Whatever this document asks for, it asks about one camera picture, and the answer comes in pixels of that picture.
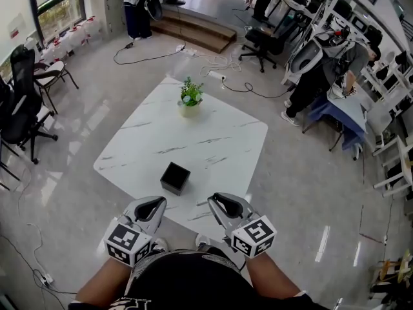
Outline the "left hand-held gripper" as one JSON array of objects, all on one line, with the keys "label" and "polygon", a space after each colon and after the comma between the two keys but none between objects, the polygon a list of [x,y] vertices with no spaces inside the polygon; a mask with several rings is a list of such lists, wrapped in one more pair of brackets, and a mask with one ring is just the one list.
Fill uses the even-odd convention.
[{"label": "left hand-held gripper", "polygon": [[135,266],[149,255],[166,205],[163,196],[146,196],[132,201],[124,214],[114,218],[106,230],[103,241],[107,254],[127,266]]}]

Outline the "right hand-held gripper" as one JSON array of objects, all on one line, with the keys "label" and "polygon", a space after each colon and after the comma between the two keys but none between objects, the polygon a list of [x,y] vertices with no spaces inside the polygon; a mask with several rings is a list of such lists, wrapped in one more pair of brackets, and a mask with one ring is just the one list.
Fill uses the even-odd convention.
[{"label": "right hand-held gripper", "polygon": [[[212,214],[224,229],[236,226],[240,218],[252,215],[250,204],[239,196],[215,192],[208,198]],[[255,258],[268,251],[277,235],[276,228],[267,216],[261,216],[230,233],[230,246],[247,258]]]}]

